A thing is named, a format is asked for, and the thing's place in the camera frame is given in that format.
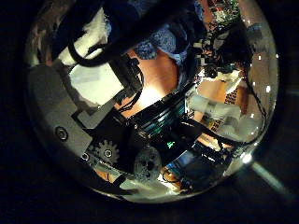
black wire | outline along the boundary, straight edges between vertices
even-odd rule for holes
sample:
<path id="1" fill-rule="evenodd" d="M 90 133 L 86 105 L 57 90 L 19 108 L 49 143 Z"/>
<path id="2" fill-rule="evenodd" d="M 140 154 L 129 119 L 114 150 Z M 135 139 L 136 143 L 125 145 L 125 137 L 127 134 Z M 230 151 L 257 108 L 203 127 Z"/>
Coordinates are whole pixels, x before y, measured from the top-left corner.
<path id="1" fill-rule="evenodd" d="M 144 75 L 142 73 L 142 71 L 140 70 L 140 68 L 138 67 L 138 71 L 139 71 L 139 75 L 140 75 L 140 80 L 141 80 L 141 84 L 142 84 L 142 89 L 141 91 L 139 91 L 135 97 L 129 102 L 127 103 L 126 105 L 124 105 L 123 107 L 121 107 L 119 109 L 119 112 L 124 112 L 124 111 L 127 111 L 127 110 L 130 110 L 133 108 L 133 106 L 137 103 L 137 101 L 139 100 L 140 96 L 141 96 L 141 93 L 143 91 L 143 88 L 144 88 Z"/>
<path id="2" fill-rule="evenodd" d="M 92 59 L 85 59 L 77 53 L 73 38 L 68 45 L 69 52 L 73 59 L 83 66 L 94 67 L 108 63 L 148 38 L 153 32 L 172 20 L 191 1 L 193 0 L 160 0 L 128 32 L 108 44 L 100 54 Z"/>
<path id="3" fill-rule="evenodd" d="M 181 177 L 180 179 L 173 180 L 173 181 L 169 181 L 169 180 L 167 180 L 167 179 L 165 178 L 165 174 L 166 174 L 166 172 L 169 171 L 169 170 L 171 170 L 171 168 L 165 170 L 165 171 L 163 172 L 163 174 L 162 174 L 162 179 L 163 179 L 163 181 L 165 181 L 166 183 L 169 183 L 169 184 L 175 184 L 175 183 L 180 182 L 180 181 L 183 179 L 183 177 Z"/>

